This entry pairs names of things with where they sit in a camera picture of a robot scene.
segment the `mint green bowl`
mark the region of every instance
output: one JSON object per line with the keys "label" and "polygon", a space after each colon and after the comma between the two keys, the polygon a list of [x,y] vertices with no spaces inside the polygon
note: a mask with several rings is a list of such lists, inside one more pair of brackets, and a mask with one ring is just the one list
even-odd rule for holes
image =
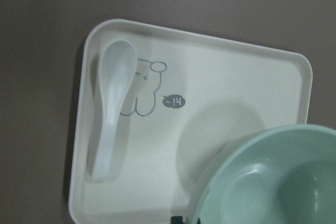
{"label": "mint green bowl", "polygon": [[198,183],[187,224],[335,224],[336,131],[292,125],[228,145]]}

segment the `bear face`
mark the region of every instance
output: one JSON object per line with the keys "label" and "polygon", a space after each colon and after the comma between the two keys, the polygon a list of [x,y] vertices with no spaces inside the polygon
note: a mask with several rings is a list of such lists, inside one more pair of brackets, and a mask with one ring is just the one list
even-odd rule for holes
{"label": "bear face", "polygon": [[124,116],[133,113],[139,116],[151,114],[156,105],[155,93],[161,86],[162,73],[166,69],[167,65],[164,62],[138,59],[134,79],[120,114]]}

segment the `bear ear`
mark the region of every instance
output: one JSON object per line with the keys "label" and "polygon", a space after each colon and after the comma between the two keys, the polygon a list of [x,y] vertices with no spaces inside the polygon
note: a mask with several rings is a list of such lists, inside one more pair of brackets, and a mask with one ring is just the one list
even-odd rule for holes
{"label": "bear ear", "polygon": [[166,71],[167,65],[166,65],[166,63],[164,63],[162,61],[155,61],[155,62],[151,63],[150,68],[154,72],[162,73],[162,72]]}

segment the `white tray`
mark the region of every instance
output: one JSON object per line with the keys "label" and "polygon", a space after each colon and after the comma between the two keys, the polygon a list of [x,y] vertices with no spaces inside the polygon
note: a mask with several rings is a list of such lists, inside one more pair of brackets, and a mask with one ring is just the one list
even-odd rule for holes
{"label": "white tray", "polygon": [[[133,113],[119,119],[111,175],[95,183],[86,160],[97,62],[117,39],[137,50],[140,84],[122,111]],[[293,52],[120,19],[98,25],[83,56],[69,197],[73,220],[167,224],[171,216],[185,216],[201,172],[229,141],[306,123],[311,83],[309,62]]]}

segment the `tray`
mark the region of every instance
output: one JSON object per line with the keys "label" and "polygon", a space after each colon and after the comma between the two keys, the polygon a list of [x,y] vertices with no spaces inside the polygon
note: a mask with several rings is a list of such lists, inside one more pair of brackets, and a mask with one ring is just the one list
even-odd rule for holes
{"label": "tray", "polygon": [[[97,62],[127,40],[138,69],[109,178],[90,180]],[[69,211],[77,224],[167,224],[186,215],[207,164],[242,135],[306,123],[312,71],[300,54],[128,20],[98,25],[82,63]]]}

